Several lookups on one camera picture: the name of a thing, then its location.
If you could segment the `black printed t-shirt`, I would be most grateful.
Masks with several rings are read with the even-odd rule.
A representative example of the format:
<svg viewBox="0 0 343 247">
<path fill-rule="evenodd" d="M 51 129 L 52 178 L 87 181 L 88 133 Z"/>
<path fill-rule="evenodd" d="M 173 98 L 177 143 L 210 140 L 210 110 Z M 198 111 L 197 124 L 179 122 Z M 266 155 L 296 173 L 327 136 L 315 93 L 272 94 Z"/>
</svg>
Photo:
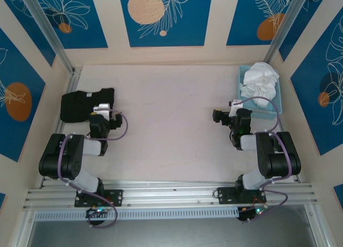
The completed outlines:
<svg viewBox="0 0 343 247">
<path fill-rule="evenodd" d="M 88 120 L 93 108 L 109 104 L 113 108 L 114 88 L 102 88 L 98 92 L 75 91 L 61 98 L 60 119 L 64 123 L 80 123 Z"/>
</svg>

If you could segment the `white crumpled cloth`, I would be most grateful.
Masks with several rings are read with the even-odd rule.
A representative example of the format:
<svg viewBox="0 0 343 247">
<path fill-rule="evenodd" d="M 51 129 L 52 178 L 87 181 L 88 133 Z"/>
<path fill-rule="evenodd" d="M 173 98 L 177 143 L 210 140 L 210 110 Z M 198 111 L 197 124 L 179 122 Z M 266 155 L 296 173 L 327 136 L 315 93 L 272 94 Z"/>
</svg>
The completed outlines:
<svg viewBox="0 0 343 247">
<path fill-rule="evenodd" d="M 279 74 L 265 62 L 258 62 L 251 66 L 240 83 L 241 96 L 244 98 L 264 97 L 273 100 L 276 96 L 276 83 Z"/>
</svg>

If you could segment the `light blue perforated basket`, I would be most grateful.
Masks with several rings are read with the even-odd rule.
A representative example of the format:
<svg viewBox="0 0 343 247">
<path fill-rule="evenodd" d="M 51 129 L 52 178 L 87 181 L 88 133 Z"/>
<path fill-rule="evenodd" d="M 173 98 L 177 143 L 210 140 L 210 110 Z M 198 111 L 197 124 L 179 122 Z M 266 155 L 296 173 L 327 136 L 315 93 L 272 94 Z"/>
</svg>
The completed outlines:
<svg viewBox="0 0 343 247">
<path fill-rule="evenodd" d="M 239 100 L 247 99 L 241 95 L 240 86 L 241 84 L 243 84 L 245 72 L 248 71 L 249 69 L 250 69 L 249 65 L 241 65 L 238 69 L 236 98 Z M 281 90 L 280 90 L 279 80 L 277 80 L 276 82 L 275 90 L 276 90 L 276 95 L 272 99 L 272 101 L 278 108 L 279 114 L 282 114 L 282 100 L 281 100 Z M 277 117 L 276 109 L 271 103 L 269 103 L 266 108 L 261 108 L 257 106 L 252 100 L 249 100 L 243 104 L 243 108 L 252 110 L 251 116 L 255 118 L 274 120 Z"/>
</svg>

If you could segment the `small circuit board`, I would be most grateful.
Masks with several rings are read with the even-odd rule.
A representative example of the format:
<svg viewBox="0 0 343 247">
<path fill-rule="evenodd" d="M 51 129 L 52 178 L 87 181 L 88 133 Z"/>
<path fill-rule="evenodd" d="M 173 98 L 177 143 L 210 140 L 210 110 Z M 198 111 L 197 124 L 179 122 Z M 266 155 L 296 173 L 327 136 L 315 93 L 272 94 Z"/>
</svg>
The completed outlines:
<svg viewBox="0 0 343 247">
<path fill-rule="evenodd" d="M 89 219 L 99 219 L 99 218 L 107 218 L 109 209 L 105 209 L 103 207 L 100 208 L 89 208 L 86 211 L 85 218 Z"/>
<path fill-rule="evenodd" d="M 258 216 L 262 215 L 266 210 L 268 210 L 267 205 L 257 207 L 239 207 L 237 219 L 241 222 L 251 222 Z"/>
</svg>

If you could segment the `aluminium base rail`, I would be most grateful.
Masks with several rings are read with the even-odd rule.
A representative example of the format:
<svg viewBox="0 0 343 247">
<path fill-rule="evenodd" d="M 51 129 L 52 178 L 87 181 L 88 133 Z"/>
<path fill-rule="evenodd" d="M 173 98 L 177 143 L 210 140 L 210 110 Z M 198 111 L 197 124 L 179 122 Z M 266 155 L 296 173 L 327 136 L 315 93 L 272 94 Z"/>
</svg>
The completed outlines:
<svg viewBox="0 0 343 247">
<path fill-rule="evenodd" d="M 122 208 L 218 207 L 213 192 L 219 187 L 233 187 L 223 182 L 162 182 L 105 180 L 105 189 L 123 190 Z M 266 188 L 267 204 L 277 205 L 288 195 L 287 205 L 315 204 L 317 198 L 309 183 L 276 182 Z M 76 191 L 58 180 L 45 179 L 42 188 L 30 189 L 24 210 L 73 209 Z"/>
</svg>

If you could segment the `aluminium frame post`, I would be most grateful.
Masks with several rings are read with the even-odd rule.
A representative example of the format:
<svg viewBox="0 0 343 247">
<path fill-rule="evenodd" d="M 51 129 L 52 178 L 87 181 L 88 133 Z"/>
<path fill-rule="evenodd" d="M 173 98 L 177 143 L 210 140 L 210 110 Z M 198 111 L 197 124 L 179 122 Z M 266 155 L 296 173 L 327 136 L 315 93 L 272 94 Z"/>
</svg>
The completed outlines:
<svg viewBox="0 0 343 247">
<path fill-rule="evenodd" d="M 69 60 L 61 41 L 59 40 L 51 23 L 46 17 L 38 0 L 23 0 L 23 2 L 25 3 L 36 24 L 40 28 L 40 31 L 43 33 L 44 37 L 53 49 L 54 53 L 56 54 L 64 68 L 67 70 L 69 75 L 72 76 L 74 73 L 74 67 Z"/>
<path fill-rule="evenodd" d="M 270 47 L 263 59 L 263 62 L 267 64 L 270 64 L 272 62 L 275 54 L 277 54 L 305 1 L 306 0 L 292 0 L 287 12 L 284 15 L 281 25 L 279 26 L 273 40 L 271 41 Z"/>
</svg>

